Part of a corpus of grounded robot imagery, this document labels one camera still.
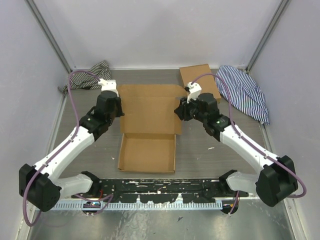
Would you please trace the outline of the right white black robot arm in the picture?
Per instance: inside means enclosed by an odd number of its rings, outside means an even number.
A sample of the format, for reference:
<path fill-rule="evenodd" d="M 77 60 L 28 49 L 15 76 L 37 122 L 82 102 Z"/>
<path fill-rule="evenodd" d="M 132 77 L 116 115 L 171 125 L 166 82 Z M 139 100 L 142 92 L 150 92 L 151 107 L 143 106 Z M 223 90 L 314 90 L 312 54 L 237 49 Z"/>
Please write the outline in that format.
<path fill-rule="evenodd" d="M 195 99 L 182 97 L 174 113 L 182 121 L 201 122 L 209 136 L 230 147 L 254 169 L 254 174 L 232 169 L 221 175 L 223 196 L 229 198 L 237 191 L 246 192 L 258 195 L 263 203 L 274 207 L 298 189 L 293 160 L 287 155 L 273 154 L 244 134 L 228 116 L 220 113 L 213 94 L 201 93 Z"/>

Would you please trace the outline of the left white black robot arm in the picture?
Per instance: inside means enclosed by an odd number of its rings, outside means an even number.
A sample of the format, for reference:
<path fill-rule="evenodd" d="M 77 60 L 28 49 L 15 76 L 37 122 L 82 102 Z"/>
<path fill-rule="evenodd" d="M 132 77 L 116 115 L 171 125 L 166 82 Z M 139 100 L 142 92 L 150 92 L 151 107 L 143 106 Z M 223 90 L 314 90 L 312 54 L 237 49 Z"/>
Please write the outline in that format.
<path fill-rule="evenodd" d="M 102 91 L 93 106 L 71 134 L 49 155 L 34 165 L 24 164 L 18 173 L 19 195 L 42 212 L 52 209 L 65 197 L 85 194 L 95 198 L 100 194 L 100 179 L 83 171 L 61 178 L 66 167 L 88 146 L 107 132 L 115 118 L 123 116 L 117 90 Z"/>

